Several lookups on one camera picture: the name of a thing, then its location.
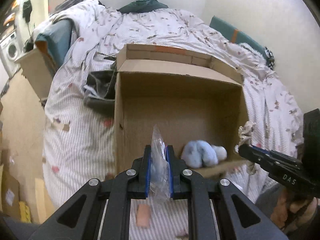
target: plush toy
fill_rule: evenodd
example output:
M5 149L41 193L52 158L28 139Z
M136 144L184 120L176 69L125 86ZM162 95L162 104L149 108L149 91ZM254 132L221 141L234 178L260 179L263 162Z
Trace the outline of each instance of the plush toy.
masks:
M215 150L219 162L224 161L227 158L227 151L225 148L215 145L211 145L211 147Z
M224 160L226 157L227 152L223 147L211 146L202 140L188 142L181 155L181 159L192 169L217 165L219 161Z

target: cardboard box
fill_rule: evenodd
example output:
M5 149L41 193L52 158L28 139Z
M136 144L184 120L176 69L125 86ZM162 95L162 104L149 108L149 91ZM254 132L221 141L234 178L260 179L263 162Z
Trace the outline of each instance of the cardboard box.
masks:
M241 158L233 149L239 143L238 128L248 115L242 78L235 69L203 53L138 44L124 46L117 69L117 173L143 155L155 124L177 156L191 140L225 147L227 161L204 169L207 174L224 171L223 165L238 165Z
M1 198L0 210L8 216L20 220L19 182L0 166Z

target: metal screw head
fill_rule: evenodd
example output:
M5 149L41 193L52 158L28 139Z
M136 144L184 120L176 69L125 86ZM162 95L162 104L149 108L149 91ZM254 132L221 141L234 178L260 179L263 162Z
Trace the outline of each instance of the metal screw head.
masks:
M192 174L192 170L186 169L186 170L183 170L182 173L186 176L190 176Z
M89 180L89 185L90 186L97 186L99 181L97 179L90 179Z
M127 170L127 175L128 176L133 176L133 175L135 175L137 172L136 172L136 170L134 170L134 169L130 169L130 170Z
M230 181L228 179L222 179L220 180L220 184L223 186L229 186Z

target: plastic bag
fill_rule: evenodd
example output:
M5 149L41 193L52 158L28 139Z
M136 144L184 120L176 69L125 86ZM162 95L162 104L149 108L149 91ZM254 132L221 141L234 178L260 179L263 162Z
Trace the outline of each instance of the plastic bag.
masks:
M165 159L165 145L157 126L151 141L150 189L158 203L170 198L169 163Z

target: bed sheet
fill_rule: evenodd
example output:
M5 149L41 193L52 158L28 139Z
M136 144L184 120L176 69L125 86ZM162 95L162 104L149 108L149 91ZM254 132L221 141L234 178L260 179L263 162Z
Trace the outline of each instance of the bed sheet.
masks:
M105 55L116 55L128 43L154 44L189 49L213 55L243 75L243 89L250 121L256 123L252 144L296 155L295 138L300 137L302 113L294 97L265 60L245 44L230 43L192 13L158 9L149 13L125 14L85 0L53 16L71 18L78 39L53 78L45 114L44 180L56 207L61 206L91 178L104 180L114 173L113 126L110 120L84 106L84 90L89 72L109 69ZM69 131L54 122L66 124ZM227 174L255 202L259 194L275 182L256 165L249 176L246 167ZM163 211L152 212L151 228L135 226L138 203L132 201L130 239L174 239L188 231L187 202L168 201Z

